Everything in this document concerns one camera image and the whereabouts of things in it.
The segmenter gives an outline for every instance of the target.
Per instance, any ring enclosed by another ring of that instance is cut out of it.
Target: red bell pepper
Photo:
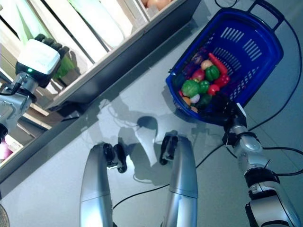
[[[229,81],[231,81],[230,77],[227,74],[222,74],[214,81],[214,84],[218,85],[219,87],[224,87],[229,83]]]
[[[219,59],[217,59],[212,53],[209,53],[208,56],[212,63],[218,68],[221,74],[228,73],[228,69],[225,67],[225,65],[223,65],[223,63],[220,62]]]
[[[212,84],[211,86],[209,86],[208,94],[211,96],[214,96],[216,94],[216,92],[219,90],[220,90],[220,88],[218,85]]]

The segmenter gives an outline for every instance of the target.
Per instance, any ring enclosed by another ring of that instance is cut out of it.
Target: floor
[[[289,17],[297,32],[303,32],[299,31],[295,14],[303,6],[299,0],[293,0],[288,7],[283,6],[283,0],[270,2],[275,2],[286,18]],[[240,0],[237,7],[247,9],[251,3],[251,0]],[[171,164],[161,166],[157,162],[166,132],[177,130],[187,135],[197,163],[221,143],[223,129],[182,115],[176,110],[165,85],[168,70],[217,10],[213,1],[202,1],[194,15],[195,21],[100,96],[75,124],[1,185],[5,188],[18,180],[19,175],[42,163],[0,201],[7,210],[11,227],[79,226],[80,189],[86,158],[93,145],[101,141],[113,145],[121,142],[129,154],[126,173],[120,174],[116,169],[108,171],[113,204],[169,182]],[[286,26],[276,33],[285,57],[246,106],[249,126],[272,115],[295,84],[296,45],[290,31],[283,29],[287,29]],[[303,149],[302,92],[301,82],[287,108],[277,118],[254,130],[263,146]],[[290,152],[265,153],[271,159],[269,167],[277,173],[297,171],[303,164],[301,157]],[[249,226],[244,209],[249,201],[247,186],[237,160],[226,149],[221,148],[211,155],[197,169],[197,178],[197,226]],[[303,188],[303,177],[283,177],[281,182],[303,220],[303,194],[299,193]],[[114,221],[119,227],[160,226],[166,197],[167,188],[133,197],[114,210]]]

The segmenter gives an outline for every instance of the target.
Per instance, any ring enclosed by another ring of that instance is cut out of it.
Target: blue basket
[[[278,23],[273,29],[250,13],[256,4],[276,16]],[[209,52],[227,67],[231,78],[230,83],[221,89],[222,93],[245,106],[284,55],[275,35],[283,20],[283,14],[263,0],[255,1],[247,12],[238,9],[218,11],[166,78],[176,107],[196,119],[208,122],[191,110],[178,91],[200,67],[202,60],[208,59]],[[205,111],[220,113],[223,109],[224,105],[213,99]]]

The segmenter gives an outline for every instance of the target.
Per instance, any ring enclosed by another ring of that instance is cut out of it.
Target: black cable
[[[218,3],[218,0],[214,0],[214,2],[216,3],[216,5],[217,5],[218,7],[224,9],[224,8],[232,8],[232,7],[234,7],[234,6],[237,4],[238,0],[236,0],[231,6],[227,6],[227,7],[221,6],[221,5]]]
[[[20,83],[15,83],[14,87],[12,88],[10,93],[0,93],[0,96],[12,96],[14,95],[18,89],[21,87]]]
[[[287,106],[287,104],[289,103],[290,99],[292,98],[293,94],[295,93],[295,91],[297,90],[298,88],[298,85],[300,83],[300,80],[301,80],[301,74],[302,74],[302,51],[301,51],[301,45],[300,45],[300,41],[299,41],[299,38],[298,38],[298,35],[296,34],[294,28],[291,26],[291,24],[286,20],[284,19],[285,22],[287,23],[287,25],[289,26],[289,28],[292,30],[294,36],[295,36],[295,39],[297,41],[297,44],[298,44],[298,49],[299,49],[299,58],[300,58],[300,73],[299,73],[299,77],[298,77],[298,80],[297,80],[297,83],[293,89],[293,91],[291,92],[290,96],[288,97],[287,101],[285,102],[285,104],[282,106],[282,108],[280,110],[278,110],[274,115],[272,115],[271,117],[267,118],[266,120],[262,121],[261,123],[255,125],[254,127],[250,128],[249,131],[252,131],[254,130],[255,128],[267,123],[268,121],[270,121],[271,119],[273,119],[274,117],[276,117],[279,113],[281,113],[281,111]]]
[[[217,6],[219,6],[219,7],[221,7],[221,8],[225,8],[225,7],[220,6],[220,5],[218,4],[217,0],[214,0],[214,1],[215,1],[215,3],[216,3]],[[233,7],[237,2],[238,2],[238,0],[236,0],[235,3],[234,3],[232,6],[227,7],[227,8]],[[295,39],[296,39],[296,41],[297,41],[297,44],[298,44],[299,58],[300,58],[300,73],[299,73],[298,81],[297,81],[297,83],[296,83],[294,89],[292,90],[290,96],[288,97],[287,101],[286,101],[285,104],[281,107],[281,109],[280,109],[279,111],[277,111],[277,112],[276,112],[274,115],[272,115],[271,117],[267,118],[266,120],[262,121],[261,123],[259,123],[259,124],[255,125],[254,127],[250,128],[249,131],[252,131],[252,130],[254,130],[255,128],[258,128],[259,126],[261,126],[261,125],[267,123],[268,121],[270,121],[271,119],[273,119],[274,117],[276,117],[278,114],[280,114],[280,113],[284,110],[284,108],[287,106],[287,104],[289,103],[289,101],[291,100],[291,98],[292,98],[293,94],[295,93],[295,91],[297,90],[298,85],[299,85],[300,80],[301,80],[301,73],[302,73],[302,52],[301,52],[300,41],[299,41],[299,38],[298,38],[298,36],[297,36],[297,34],[296,34],[294,28],[291,26],[291,24],[290,24],[286,19],[284,19],[284,21],[287,23],[287,25],[289,26],[289,28],[292,30],[292,32],[293,32],[293,34],[294,34],[294,36],[295,36]],[[208,155],[207,155],[207,156],[206,156],[206,157],[197,165],[196,168],[198,168],[203,162],[206,161],[206,159],[207,159],[209,156],[211,156],[217,149],[219,149],[219,148],[222,147],[223,145],[224,145],[224,144],[222,144],[222,145],[218,146],[217,148],[215,148],[214,150],[212,150],[212,151],[211,151],[211,152],[210,152],[210,153],[209,153],[209,154],[208,154]],[[293,175],[298,175],[298,174],[301,174],[301,173],[303,173],[303,170],[298,171],[298,172],[295,172],[295,173],[289,173],[289,174],[277,174],[277,176],[293,176]],[[166,186],[168,186],[168,185],[169,185],[169,184],[167,184],[167,185],[165,185],[165,186],[162,186],[162,187],[159,187],[159,188],[156,188],[156,189],[152,189],[152,190],[149,190],[149,191],[145,191],[145,192],[141,192],[141,193],[138,193],[138,194],[129,196],[129,197],[123,199],[122,201],[120,201],[119,203],[117,203],[117,204],[114,206],[114,208],[117,207],[120,203],[124,202],[125,200],[127,200],[127,199],[129,199],[129,198],[131,198],[131,197],[134,197],[134,196],[136,196],[136,195],[141,195],[141,194],[144,194],[144,193],[148,193],[148,192],[153,192],[153,191],[156,191],[156,190],[158,190],[158,189],[164,188],[164,187],[166,187]]]
[[[220,147],[222,147],[223,145],[224,145],[224,144],[219,145],[218,147],[216,147],[215,149],[213,149],[208,155],[206,155],[206,157],[203,158],[203,160],[196,166],[196,169],[197,169],[202,163],[204,163],[204,162],[207,160],[207,158],[208,158],[209,156],[211,156],[216,150],[218,150],[218,149],[219,149]],[[166,185],[161,186],[161,187],[159,187],[159,188],[154,188],[154,189],[151,189],[151,190],[148,190],[148,191],[144,191],[144,192],[140,192],[140,193],[137,193],[137,194],[128,196],[128,197],[126,197],[125,199],[121,200],[119,203],[117,203],[117,204],[113,207],[113,209],[115,209],[120,203],[122,203],[122,202],[124,202],[125,200],[128,200],[128,199],[130,199],[130,198],[132,198],[132,197],[134,197],[134,196],[142,195],[142,194],[145,194],[145,193],[148,193],[148,192],[154,192],[154,191],[156,191],[156,190],[159,190],[159,189],[161,189],[161,188],[165,188],[165,187],[167,187],[167,186],[169,186],[169,184],[166,184]]]
[[[288,147],[272,147],[272,148],[263,148],[264,150],[291,150],[294,151],[300,155],[303,156],[303,152],[295,149],[295,148],[288,148]],[[277,176],[296,176],[299,174],[303,174],[303,169],[301,169],[300,171],[294,172],[294,173],[288,173],[288,174],[276,174]]]
[[[213,149],[208,155],[205,156],[205,158],[202,159],[202,161],[196,166],[196,169],[202,165],[202,163],[204,163],[208,157],[210,157],[216,150],[218,150],[220,147],[222,147],[224,144],[219,145],[218,147],[216,147],[215,149]]]
[[[231,151],[228,147],[226,147],[226,149],[228,150],[228,152],[229,152],[234,158],[238,158],[237,156],[234,155],[234,153],[232,153],[232,151]]]
[[[115,209],[120,203],[122,203],[122,202],[124,202],[125,200],[130,199],[130,198],[132,198],[132,197],[134,197],[134,196],[142,195],[142,194],[145,194],[145,193],[148,193],[148,192],[153,192],[153,191],[159,190],[159,189],[161,189],[161,188],[165,188],[165,187],[167,187],[167,186],[169,186],[169,184],[166,184],[166,185],[161,186],[161,187],[159,187],[159,188],[151,189],[151,190],[148,190],[148,191],[144,191],[144,192],[140,192],[140,193],[137,193],[137,194],[128,196],[128,197],[126,197],[125,199],[121,200],[119,203],[117,203],[117,204],[113,207],[113,209]]]

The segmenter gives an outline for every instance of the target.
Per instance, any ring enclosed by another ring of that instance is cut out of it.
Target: shelf
[[[91,103],[183,27],[191,19],[200,0],[174,0],[160,12],[155,11],[154,15],[149,14],[138,0],[100,0],[123,32],[124,39],[116,47],[99,37],[89,21],[84,20],[68,0],[27,2],[52,37],[70,48],[69,56],[79,68],[80,74],[72,72],[72,75],[66,76],[64,79],[70,80],[67,87],[60,87],[60,84],[56,84],[57,81],[52,81],[51,87],[37,90],[37,104],[31,106],[24,115],[26,122],[20,122],[17,128],[21,130],[20,133],[30,135],[32,140],[12,155],[5,165],[0,165],[3,173],[0,182],[64,130],[64,125],[71,123],[61,122],[62,116],[50,109],[69,103]],[[8,14],[3,14],[6,5],[2,6],[0,15],[10,22],[12,29],[17,29]],[[14,65],[23,44],[1,20],[0,33],[0,45],[5,48],[1,55],[4,61],[0,71],[12,81],[15,77]],[[41,136],[35,128],[26,129],[28,121],[41,128]]]

